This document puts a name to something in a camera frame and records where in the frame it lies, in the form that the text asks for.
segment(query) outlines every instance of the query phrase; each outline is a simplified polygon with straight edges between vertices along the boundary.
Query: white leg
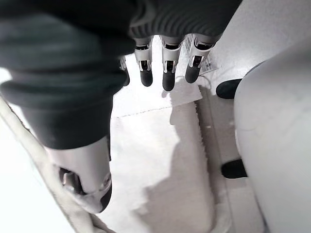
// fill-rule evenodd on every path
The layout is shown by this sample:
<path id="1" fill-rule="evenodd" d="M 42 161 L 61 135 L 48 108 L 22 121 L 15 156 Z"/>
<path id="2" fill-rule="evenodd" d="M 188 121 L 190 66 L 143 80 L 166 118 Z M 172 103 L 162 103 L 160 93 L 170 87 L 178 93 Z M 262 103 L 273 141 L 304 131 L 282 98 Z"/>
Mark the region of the white leg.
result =
<path id="1" fill-rule="evenodd" d="M 311 229 L 311 38 L 264 62 L 235 95 L 236 139 L 271 233 Z"/>

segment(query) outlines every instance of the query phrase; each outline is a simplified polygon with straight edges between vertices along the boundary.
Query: black foot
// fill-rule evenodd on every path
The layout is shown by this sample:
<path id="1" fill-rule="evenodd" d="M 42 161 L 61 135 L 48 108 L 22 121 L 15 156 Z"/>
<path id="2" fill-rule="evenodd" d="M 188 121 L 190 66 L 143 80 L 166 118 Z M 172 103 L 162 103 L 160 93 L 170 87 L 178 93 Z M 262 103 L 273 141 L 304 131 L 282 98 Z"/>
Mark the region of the black foot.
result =
<path id="1" fill-rule="evenodd" d="M 170 71 L 163 73 L 162 85 L 164 90 L 172 91 L 175 86 L 175 73 L 171 73 Z"/>
<path id="2" fill-rule="evenodd" d="M 219 84 L 216 88 L 216 94 L 223 99 L 234 99 L 235 92 L 242 79 L 233 79 Z"/>
<path id="3" fill-rule="evenodd" d="M 125 69 L 124 72 L 125 72 L 125 74 L 126 74 L 126 80 L 125 80 L 123 86 L 127 86 L 128 84 L 130 84 L 130 75 L 128 74 L 127 69 Z"/>
<path id="4" fill-rule="evenodd" d="M 248 177 L 242 159 L 233 160 L 222 165 L 222 175 L 228 179 Z"/>
<path id="5" fill-rule="evenodd" d="M 152 78 L 152 71 L 149 70 L 144 70 L 140 72 L 140 79 L 141 79 L 141 83 L 144 86 L 151 86 L 153 78 Z"/>
<path id="6" fill-rule="evenodd" d="M 199 73 L 200 73 L 200 68 L 190 67 L 188 65 L 187 70 L 186 70 L 186 74 L 185 74 L 186 81 L 188 83 L 194 83 L 198 79 Z"/>

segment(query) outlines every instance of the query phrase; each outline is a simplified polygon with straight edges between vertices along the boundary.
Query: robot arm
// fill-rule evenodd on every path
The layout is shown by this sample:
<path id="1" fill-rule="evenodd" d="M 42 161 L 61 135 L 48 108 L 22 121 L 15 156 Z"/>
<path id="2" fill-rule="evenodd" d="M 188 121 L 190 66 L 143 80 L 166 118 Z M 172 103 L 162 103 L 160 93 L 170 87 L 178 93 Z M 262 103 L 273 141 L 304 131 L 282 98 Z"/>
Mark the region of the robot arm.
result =
<path id="1" fill-rule="evenodd" d="M 151 85 L 150 41 L 162 35 L 171 90 L 183 37 L 195 33 L 191 83 L 240 2 L 0 0 L 0 66 L 12 75 L 1 94 L 22 108 L 60 182 L 87 211 L 101 212 L 111 196 L 110 115 L 113 95 L 129 82 L 124 55 L 136 52 Z"/>

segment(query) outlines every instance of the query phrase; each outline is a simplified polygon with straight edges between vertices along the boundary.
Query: black fingertip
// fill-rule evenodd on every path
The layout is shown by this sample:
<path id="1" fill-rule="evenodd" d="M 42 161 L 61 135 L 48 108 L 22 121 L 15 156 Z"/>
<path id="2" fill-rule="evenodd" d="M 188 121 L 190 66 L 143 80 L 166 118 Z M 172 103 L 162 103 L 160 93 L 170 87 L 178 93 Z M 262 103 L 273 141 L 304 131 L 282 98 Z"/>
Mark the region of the black fingertip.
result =
<path id="1" fill-rule="evenodd" d="M 170 71 L 163 73 L 162 85 L 164 90 L 172 91 L 175 86 L 175 73 L 171 73 Z"/>
<path id="2" fill-rule="evenodd" d="M 130 84 L 130 75 L 128 74 L 128 70 L 127 69 L 125 69 L 124 72 L 126 74 L 126 80 L 125 80 L 123 86 L 128 86 L 128 84 Z"/>
<path id="3" fill-rule="evenodd" d="M 185 74 L 186 81 L 188 83 L 194 83 L 198 79 L 199 73 L 200 73 L 200 68 L 190 67 L 188 65 L 187 70 L 186 70 L 186 74 Z"/>
<path id="4" fill-rule="evenodd" d="M 112 185 L 111 185 L 110 189 L 108 190 L 108 192 L 101 198 L 101 204 L 102 204 L 103 208 L 100 211 L 100 213 L 102 211 L 104 211 L 104 209 L 108 206 L 110 199 L 111 199 L 111 194 L 112 194 Z"/>
<path id="5" fill-rule="evenodd" d="M 140 79 L 141 79 L 141 83 L 144 86 L 151 86 L 153 78 L 152 78 L 152 71 L 149 70 L 144 70 L 140 72 Z"/>
<path id="6" fill-rule="evenodd" d="M 222 99 L 234 99 L 235 92 L 242 79 L 233 79 L 222 82 L 216 88 L 216 94 Z"/>

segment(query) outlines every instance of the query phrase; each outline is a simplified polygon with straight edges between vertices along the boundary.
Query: black shoe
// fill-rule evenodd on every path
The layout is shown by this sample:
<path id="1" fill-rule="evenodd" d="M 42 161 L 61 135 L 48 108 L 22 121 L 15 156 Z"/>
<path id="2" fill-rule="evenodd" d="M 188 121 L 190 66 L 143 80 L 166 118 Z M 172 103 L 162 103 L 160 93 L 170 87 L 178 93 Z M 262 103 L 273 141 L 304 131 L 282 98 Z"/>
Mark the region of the black shoe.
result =
<path id="1" fill-rule="evenodd" d="M 242 159 L 233 160 L 222 165 L 222 175 L 228 179 L 248 177 Z"/>
<path id="2" fill-rule="evenodd" d="M 223 99 L 234 99 L 235 92 L 242 79 L 233 79 L 222 82 L 216 88 L 216 94 Z"/>

